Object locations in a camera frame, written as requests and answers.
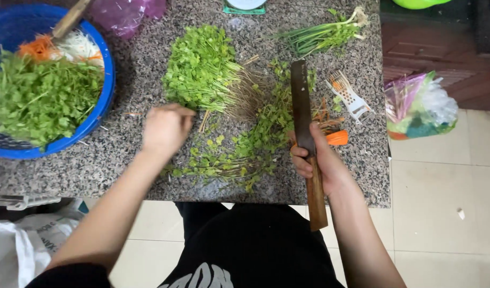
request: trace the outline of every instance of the colorful plastic bag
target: colorful plastic bag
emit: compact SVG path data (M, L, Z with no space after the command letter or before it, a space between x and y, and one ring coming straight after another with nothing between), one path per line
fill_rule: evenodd
M96 0L90 7L90 14L106 30L130 39L144 16L160 19L165 10L165 0Z
M453 130L459 107L435 71L412 75L385 85L387 133L393 140L446 134Z

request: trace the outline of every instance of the forearm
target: forearm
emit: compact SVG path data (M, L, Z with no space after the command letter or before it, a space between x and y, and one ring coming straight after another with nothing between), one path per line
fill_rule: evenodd
M348 286L404 287L355 181L331 193L329 200Z
M91 262L104 265L110 273L142 200L169 159L170 155L139 152L126 171L80 222L46 269Z

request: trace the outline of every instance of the wooden handle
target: wooden handle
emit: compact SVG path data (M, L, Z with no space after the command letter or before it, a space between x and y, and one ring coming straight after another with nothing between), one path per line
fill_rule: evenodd
M327 212L325 211L325 194L321 182L321 171L316 157L307 160L312 166L312 178L306 179L307 205L309 206L309 221L311 231L328 226Z
M82 19L83 12L87 10L92 0L79 0L55 25L51 34L54 38L62 38L68 34Z

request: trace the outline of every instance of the person's right hand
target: person's right hand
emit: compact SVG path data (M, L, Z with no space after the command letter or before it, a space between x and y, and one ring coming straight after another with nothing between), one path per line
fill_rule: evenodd
M172 157L192 128L195 111L179 104L152 108L147 113L142 151Z
M318 128L318 125L311 123L310 130L316 144L316 156L322 174L325 194L330 196L331 193L343 190L350 185L357 185L346 165L328 145L327 139ZM293 146L291 153L293 154L293 164L297 169L297 173L305 178L312 178L312 166L303 159L308 154L307 150Z

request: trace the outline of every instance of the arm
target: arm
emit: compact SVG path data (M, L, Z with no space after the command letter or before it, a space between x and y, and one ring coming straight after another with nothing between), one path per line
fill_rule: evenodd
M317 125L311 124L323 190L328 196L334 230L349 287L405 287L376 232L361 189L348 168L327 144ZM312 177L312 167L302 157L307 150L292 148L297 172Z
M110 273L156 177L192 128L190 109L179 105L153 108L147 114L142 149L53 256L46 270L90 262Z

